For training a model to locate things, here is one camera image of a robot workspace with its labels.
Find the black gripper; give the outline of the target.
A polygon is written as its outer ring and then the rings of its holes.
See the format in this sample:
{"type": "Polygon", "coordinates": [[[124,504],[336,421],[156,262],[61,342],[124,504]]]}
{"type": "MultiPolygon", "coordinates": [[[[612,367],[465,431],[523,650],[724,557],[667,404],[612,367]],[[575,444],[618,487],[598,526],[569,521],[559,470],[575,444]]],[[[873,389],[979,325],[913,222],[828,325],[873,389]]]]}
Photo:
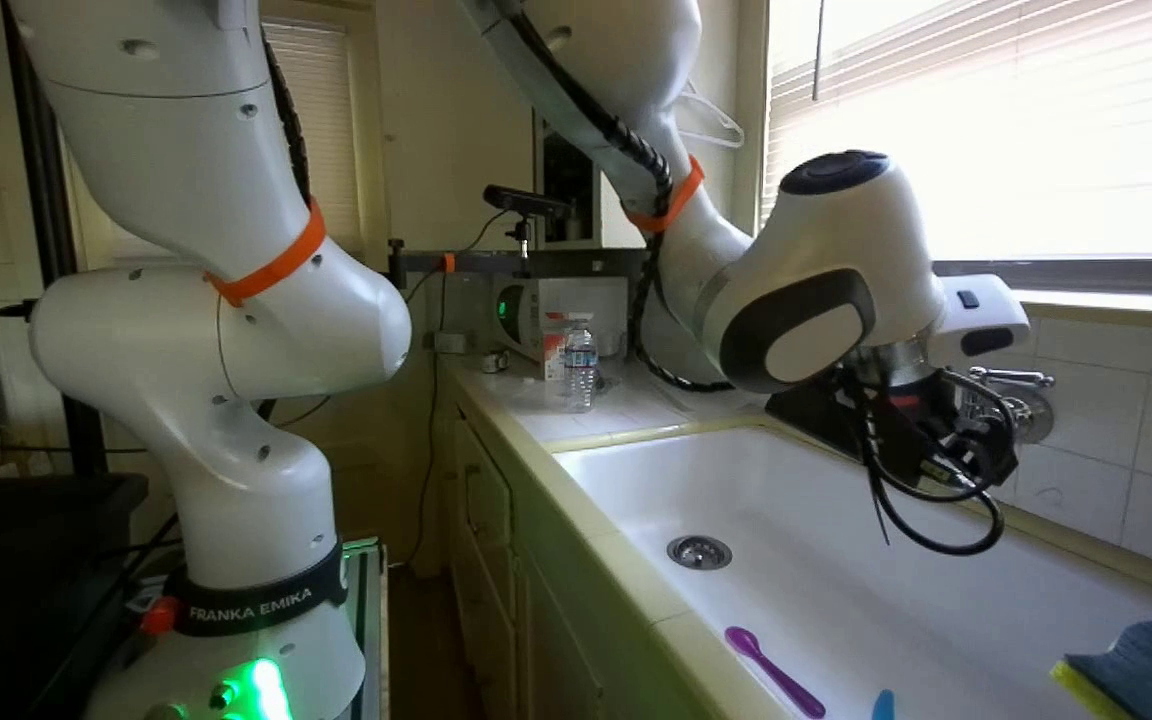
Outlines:
{"type": "Polygon", "coordinates": [[[961,482],[995,487],[1015,472],[1015,430],[995,393],[956,371],[888,389],[852,367],[777,393],[762,404],[787,430],[888,472],[899,487],[961,482]]]}

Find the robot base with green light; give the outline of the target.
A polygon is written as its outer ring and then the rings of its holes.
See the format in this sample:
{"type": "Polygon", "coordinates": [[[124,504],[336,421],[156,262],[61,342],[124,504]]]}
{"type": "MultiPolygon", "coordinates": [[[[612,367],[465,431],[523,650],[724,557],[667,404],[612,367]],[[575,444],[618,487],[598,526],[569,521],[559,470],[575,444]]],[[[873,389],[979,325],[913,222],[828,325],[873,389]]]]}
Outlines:
{"type": "Polygon", "coordinates": [[[84,720],[388,720],[382,543],[268,590],[167,585],[84,720]]]}

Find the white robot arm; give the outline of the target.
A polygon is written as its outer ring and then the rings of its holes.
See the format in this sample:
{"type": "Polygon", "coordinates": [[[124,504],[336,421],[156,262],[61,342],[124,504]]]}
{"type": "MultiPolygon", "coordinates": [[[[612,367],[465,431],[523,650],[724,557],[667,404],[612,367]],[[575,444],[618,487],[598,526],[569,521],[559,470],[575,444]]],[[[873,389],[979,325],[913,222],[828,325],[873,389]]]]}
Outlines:
{"type": "MultiPolygon", "coordinates": [[[[698,0],[459,0],[557,135],[614,190],[656,296],[740,393],[828,382],[860,463],[979,501],[1010,426],[951,404],[931,363],[1027,332],[990,278],[938,278],[904,174],[879,151],[791,169],[758,232],[702,195],[679,131],[698,0]]],[[[33,354],[67,397],[164,461],[186,549],[182,640],[342,632],[327,461],[254,416],[262,397],[388,382],[411,320],[295,175],[260,0],[9,0],[96,206],[167,267],[57,281],[33,354]]]]}

